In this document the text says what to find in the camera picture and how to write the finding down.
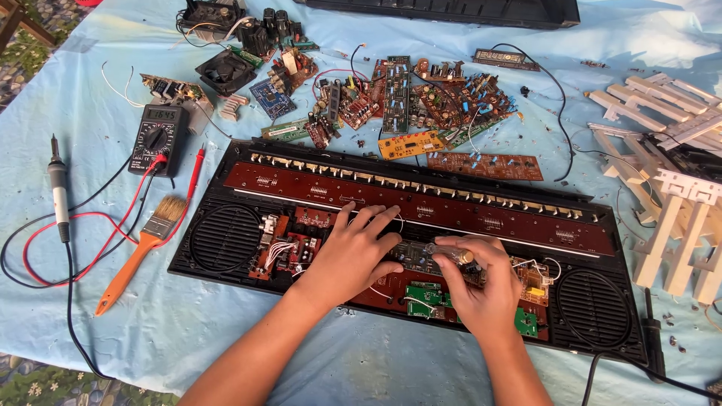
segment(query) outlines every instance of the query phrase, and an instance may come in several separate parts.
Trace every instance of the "digital multimeter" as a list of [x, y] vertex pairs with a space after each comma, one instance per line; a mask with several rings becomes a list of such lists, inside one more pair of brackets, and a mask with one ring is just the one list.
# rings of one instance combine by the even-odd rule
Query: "digital multimeter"
[[188, 133], [188, 111], [179, 105], [146, 105], [133, 147], [128, 172], [142, 175], [158, 154], [168, 158], [156, 176], [172, 178], [178, 169], [176, 160], [182, 146], [180, 139]]

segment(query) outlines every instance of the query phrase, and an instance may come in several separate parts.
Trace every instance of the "cooling fan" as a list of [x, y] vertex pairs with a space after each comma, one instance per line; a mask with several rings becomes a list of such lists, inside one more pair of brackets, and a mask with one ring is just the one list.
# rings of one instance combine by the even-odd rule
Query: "cooling fan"
[[228, 97], [256, 78], [254, 68], [226, 50], [196, 68], [201, 80], [219, 95]]

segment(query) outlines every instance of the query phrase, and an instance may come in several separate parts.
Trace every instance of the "hand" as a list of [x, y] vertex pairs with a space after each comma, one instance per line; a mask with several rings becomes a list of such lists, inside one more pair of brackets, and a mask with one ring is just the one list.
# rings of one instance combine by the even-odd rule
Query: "hand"
[[486, 270], [484, 290], [469, 288], [453, 261], [443, 254], [433, 255], [446, 279], [456, 313], [482, 348], [486, 342], [519, 334], [514, 326], [514, 316], [522, 286], [499, 239], [483, 236], [437, 237], [436, 244], [468, 249]]
[[348, 224], [355, 206], [351, 202], [341, 209], [329, 239], [291, 287], [324, 314], [368, 289], [378, 278], [404, 271], [398, 262], [379, 263], [401, 242], [401, 236], [389, 233], [376, 239], [401, 211], [399, 206], [388, 210], [384, 206], [364, 207]]

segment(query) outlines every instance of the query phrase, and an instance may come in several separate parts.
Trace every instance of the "yellow circuit board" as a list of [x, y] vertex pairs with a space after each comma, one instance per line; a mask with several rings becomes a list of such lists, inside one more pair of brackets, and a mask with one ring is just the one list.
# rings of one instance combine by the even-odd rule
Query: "yellow circuit board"
[[384, 160], [395, 160], [403, 157], [441, 151], [444, 142], [438, 138], [439, 131], [429, 130], [417, 134], [401, 135], [378, 140], [378, 149]]

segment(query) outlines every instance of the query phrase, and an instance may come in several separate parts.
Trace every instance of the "brush bristles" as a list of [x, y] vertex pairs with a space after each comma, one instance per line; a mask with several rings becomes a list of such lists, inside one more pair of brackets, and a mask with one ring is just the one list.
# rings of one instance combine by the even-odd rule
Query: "brush bristles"
[[169, 221], [176, 221], [181, 218], [186, 209], [186, 200], [176, 196], [166, 196], [160, 200], [158, 207], [153, 212], [154, 217]]

